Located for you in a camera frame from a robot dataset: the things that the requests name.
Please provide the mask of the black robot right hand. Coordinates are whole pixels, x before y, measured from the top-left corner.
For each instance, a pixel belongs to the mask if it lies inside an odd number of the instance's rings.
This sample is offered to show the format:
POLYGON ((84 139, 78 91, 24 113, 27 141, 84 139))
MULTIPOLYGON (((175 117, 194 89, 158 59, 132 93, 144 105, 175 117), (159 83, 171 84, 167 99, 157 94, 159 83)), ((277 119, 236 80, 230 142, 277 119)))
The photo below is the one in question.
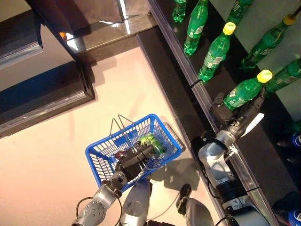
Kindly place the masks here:
POLYGON ((266 89, 261 88, 259 94, 253 99, 238 107, 235 110, 230 110, 223 102, 225 94, 220 92, 213 100, 211 107, 216 119, 223 125, 233 123, 243 123, 247 127, 260 114, 261 106, 265 100, 266 89))

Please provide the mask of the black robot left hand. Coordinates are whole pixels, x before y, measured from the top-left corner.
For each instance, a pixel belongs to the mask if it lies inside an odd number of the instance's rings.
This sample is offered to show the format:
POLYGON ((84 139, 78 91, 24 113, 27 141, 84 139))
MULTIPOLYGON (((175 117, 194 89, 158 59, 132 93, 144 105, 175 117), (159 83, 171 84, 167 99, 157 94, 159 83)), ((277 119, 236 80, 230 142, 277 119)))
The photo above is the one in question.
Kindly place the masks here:
POLYGON ((137 177, 144 168, 144 166, 141 166, 143 161, 146 161, 153 155, 153 145, 133 146, 125 151, 125 156, 119 159, 115 171, 121 171, 127 178, 127 181, 130 181, 137 177))

